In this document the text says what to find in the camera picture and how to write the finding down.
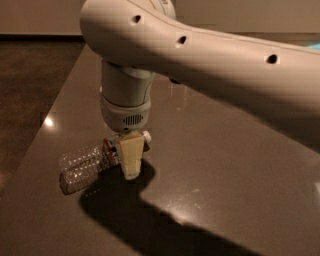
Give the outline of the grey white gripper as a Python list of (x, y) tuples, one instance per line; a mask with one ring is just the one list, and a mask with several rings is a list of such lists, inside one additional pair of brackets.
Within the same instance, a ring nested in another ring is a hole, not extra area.
[(127, 180), (135, 179), (141, 170), (144, 138), (138, 132), (143, 128), (149, 117), (151, 100), (140, 106), (117, 106), (100, 97), (101, 113), (106, 125), (114, 132), (125, 133), (119, 140), (121, 169)]

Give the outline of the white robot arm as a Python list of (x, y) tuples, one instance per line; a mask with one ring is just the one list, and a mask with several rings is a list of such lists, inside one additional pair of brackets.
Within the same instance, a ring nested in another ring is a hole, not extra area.
[(164, 0), (85, 0), (80, 27), (102, 60), (102, 113), (113, 131), (146, 124), (161, 74), (319, 148), (320, 52), (187, 26)]

